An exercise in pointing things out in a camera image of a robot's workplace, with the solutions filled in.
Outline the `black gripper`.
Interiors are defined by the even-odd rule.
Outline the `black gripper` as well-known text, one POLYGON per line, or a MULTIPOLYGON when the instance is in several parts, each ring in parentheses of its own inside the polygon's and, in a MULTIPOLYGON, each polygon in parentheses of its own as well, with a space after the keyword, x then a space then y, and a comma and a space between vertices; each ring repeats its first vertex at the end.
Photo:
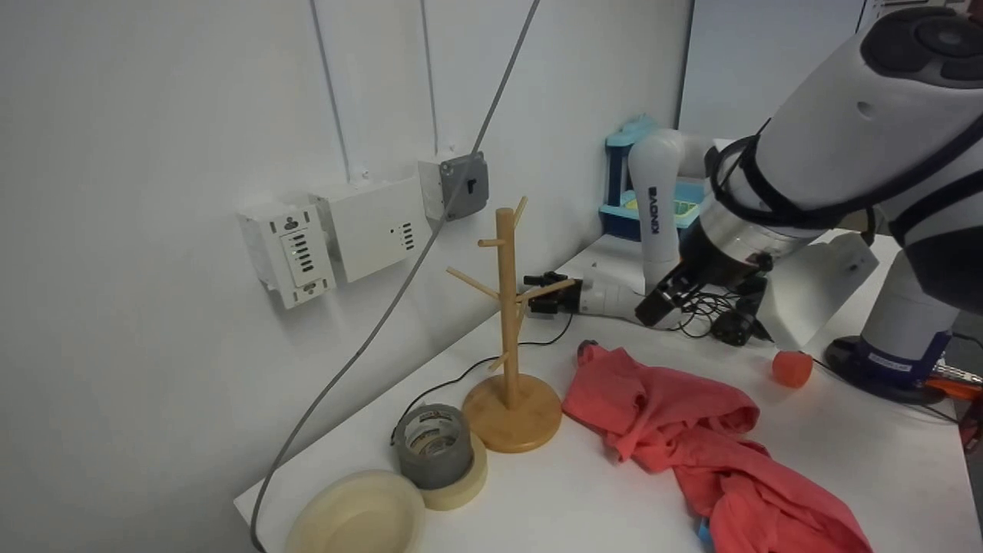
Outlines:
POLYGON ((636 318, 658 324, 667 313, 692 300, 704 286, 723 286, 738 296, 740 313, 757 313, 764 298, 764 274, 773 267, 769 252, 729 259, 702 225, 692 225, 679 242, 679 264, 640 300, 636 318))

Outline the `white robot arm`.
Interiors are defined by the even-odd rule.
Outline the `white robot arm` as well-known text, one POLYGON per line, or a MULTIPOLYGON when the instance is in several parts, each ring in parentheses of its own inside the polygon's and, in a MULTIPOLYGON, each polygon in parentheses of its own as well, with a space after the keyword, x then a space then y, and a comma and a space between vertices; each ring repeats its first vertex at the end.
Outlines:
POLYGON ((823 58, 751 134, 658 130, 626 152, 643 288, 603 315, 658 324, 723 288, 729 335, 809 344, 873 286, 863 329, 823 346, 849 383, 925 402, 960 315, 983 308, 983 21, 894 9, 823 58))

